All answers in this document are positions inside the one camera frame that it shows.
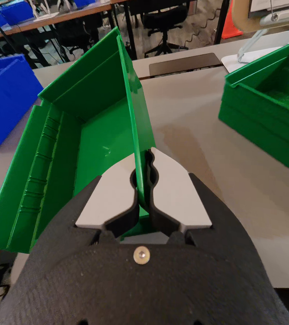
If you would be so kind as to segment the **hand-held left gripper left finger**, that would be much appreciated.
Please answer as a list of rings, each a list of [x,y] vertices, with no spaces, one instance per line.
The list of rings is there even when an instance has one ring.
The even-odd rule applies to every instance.
[[[75,225],[111,231],[118,238],[139,220],[135,158],[127,156],[99,178]]]

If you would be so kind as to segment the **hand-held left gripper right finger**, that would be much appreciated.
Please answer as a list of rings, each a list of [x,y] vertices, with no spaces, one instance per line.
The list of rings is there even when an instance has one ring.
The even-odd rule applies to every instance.
[[[148,151],[150,168],[150,218],[166,236],[173,232],[208,229],[212,221],[188,171],[157,148]]]

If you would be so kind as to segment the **green plastic box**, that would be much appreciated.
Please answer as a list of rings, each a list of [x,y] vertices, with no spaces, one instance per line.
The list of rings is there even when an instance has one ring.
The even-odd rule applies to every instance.
[[[289,44],[225,77],[218,117],[289,168]]]
[[[0,188],[0,250],[28,254],[58,211],[134,154],[149,210],[146,151],[155,147],[141,82],[117,27],[39,94]]]

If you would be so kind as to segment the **grey desk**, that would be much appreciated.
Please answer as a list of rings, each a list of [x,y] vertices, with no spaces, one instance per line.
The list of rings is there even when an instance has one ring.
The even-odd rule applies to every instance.
[[[225,68],[141,82],[155,147],[190,174],[217,230],[212,210],[230,212],[252,241],[274,288],[289,288],[289,168],[219,120]],[[150,168],[146,151],[146,183]]]

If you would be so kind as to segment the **large blue plastic bin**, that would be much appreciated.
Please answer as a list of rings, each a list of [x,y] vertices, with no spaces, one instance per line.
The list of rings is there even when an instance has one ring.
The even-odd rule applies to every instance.
[[[23,54],[0,58],[0,145],[42,90]]]

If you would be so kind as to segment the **wooden document stand white base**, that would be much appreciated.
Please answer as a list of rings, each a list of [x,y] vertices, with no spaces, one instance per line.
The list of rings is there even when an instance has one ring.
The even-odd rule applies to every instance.
[[[229,73],[289,44],[289,34],[270,35],[272,39],[264,37],[271,29],[289,26],[289,7],[255,13],[249,13],[249,9],[250,1],[233,1],[232,19],[235,27],[243,32],[254,32],[254,35],[236,55],[221,58]]]

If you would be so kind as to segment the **orange traffic cone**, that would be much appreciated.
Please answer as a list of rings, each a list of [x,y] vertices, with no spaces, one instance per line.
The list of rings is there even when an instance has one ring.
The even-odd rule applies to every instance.
[[[222,32],[223,40],[243,35],[243,32],[240,31],[239,29],[237,29],[233,23],[232,6],[233,6],[233,1],[231,0],[229,9],[228,9],[228,12],[226,15],[223,32]]]

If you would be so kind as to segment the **black office chair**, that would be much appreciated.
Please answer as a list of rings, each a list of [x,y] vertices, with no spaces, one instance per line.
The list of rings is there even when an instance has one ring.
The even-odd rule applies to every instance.
[[[148,29],[148,37],[155,33],[162,33],[162,41],[156,47],[144,53],[144,57],[155,52],[155,56],[160,54],[171,54],[173,49],[188,50],[186,46],[180,46],[169,43],[168,31],[173,29],[181,29],[183,23],[188,15],[188,8],[186,5],[173,7],[167,11],[159,11],[158,13],[144,14],[142,24],[145,29]]]

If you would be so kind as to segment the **long wooden work table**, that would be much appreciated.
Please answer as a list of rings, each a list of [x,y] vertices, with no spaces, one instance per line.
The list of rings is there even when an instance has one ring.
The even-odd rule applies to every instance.
[[[5,31],[3,33],[0,32],[0,38],[4,38],[5,36],[10,36],[13,34],[24,32],[24,31],[37,29],[39,27],[53,25],[55,23],[61,23],[61,22],[72,20],[72,19],[81,18],[84,16],[100,13],[103,11],[109,12],[114,9],[115,4],[122,4],[125,9],[126,26],[127,26],[128,36],[129,36],[130,49],[131,49],[131,53],[132,53],[131,59],[136,60],[137,52],[136,52],[135,43],[134,43],[134,35],[133,35],[130,16],[131,15],[136,16],[141,13],[153,12],[153,11],[157,11],[157,10],[161,10],[161,9],[166,9],[169,7],[173,8],[173,7],[183,4],[183,3],[186,3],[187,7],[189,8],[188,3],[190,1],[151,1],[154,5],[153,9],[149,9],[150,1],[142,1],[144,3],[144,8],[136,9],[134,11],[129,10],[130,2],[132,2],[132,1],[112,0],[112,1],[106,2],[104,4],[92,4],[90,6],[83,8],[83,9],[70,11],[70,12],[64,13],[64,14],[59,14],[59,15],[56,15],[51,18],[45,18],[43,20],[36,20],[33,22],[22,23],[22,24],[16,25],[15,27],[13,27],[12,29],[10,29],[8,31]]]

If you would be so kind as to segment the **printed instruction sheet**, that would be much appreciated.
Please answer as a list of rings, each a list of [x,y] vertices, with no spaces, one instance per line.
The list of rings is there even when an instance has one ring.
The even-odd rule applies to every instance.
[[[252,0],[250,1],[249,13],[289,7],[289,0]]]

